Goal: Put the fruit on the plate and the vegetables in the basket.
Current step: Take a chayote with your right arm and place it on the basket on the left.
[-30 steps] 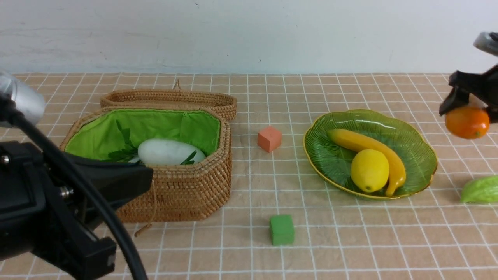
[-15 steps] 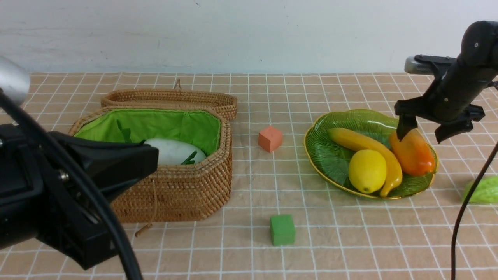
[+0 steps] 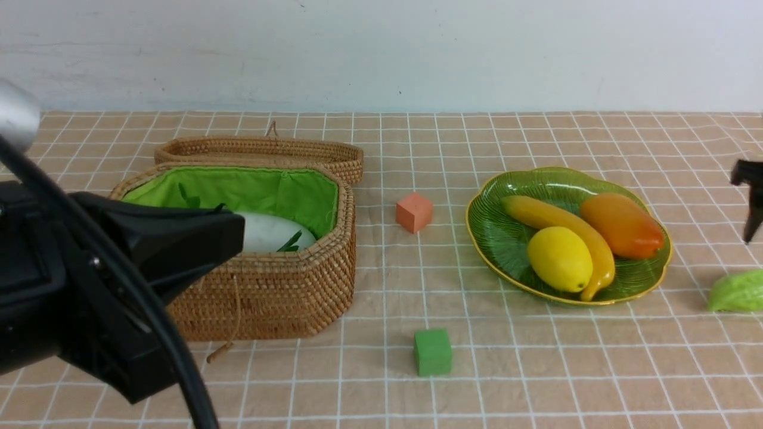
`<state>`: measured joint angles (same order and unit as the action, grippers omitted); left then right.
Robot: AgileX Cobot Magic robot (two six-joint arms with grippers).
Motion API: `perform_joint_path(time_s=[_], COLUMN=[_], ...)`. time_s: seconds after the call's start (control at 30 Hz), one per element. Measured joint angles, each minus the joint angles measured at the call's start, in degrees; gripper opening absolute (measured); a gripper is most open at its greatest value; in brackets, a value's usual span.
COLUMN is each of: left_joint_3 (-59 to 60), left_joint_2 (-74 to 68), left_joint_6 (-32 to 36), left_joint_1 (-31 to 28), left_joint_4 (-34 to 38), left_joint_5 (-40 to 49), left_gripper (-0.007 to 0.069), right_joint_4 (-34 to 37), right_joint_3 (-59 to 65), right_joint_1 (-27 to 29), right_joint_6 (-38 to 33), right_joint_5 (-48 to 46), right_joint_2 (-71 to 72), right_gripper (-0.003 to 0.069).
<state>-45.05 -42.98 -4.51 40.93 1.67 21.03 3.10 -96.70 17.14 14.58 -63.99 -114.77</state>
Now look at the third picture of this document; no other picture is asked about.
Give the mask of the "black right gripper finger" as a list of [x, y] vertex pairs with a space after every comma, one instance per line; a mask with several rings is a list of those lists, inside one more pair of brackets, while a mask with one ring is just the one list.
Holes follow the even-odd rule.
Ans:
[[731, 184], [749, 186], [748, 216], [742, 232], [742, 241], [749, 245], [762, 223], [762, 162], [736, 160], [731, 172]]

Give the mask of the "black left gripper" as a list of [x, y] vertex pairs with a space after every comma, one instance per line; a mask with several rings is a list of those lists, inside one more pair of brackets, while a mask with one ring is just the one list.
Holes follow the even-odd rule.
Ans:
[[[130, 403], [201, 378], [187, 347], [171, 358], [145, 310], [92, 246], [19, 182], [2, 183], [2, 374], [60, 358]], [[75, 192], [166, 306], [243, 248], [244, 219], [223, 207], [177, 209]]]

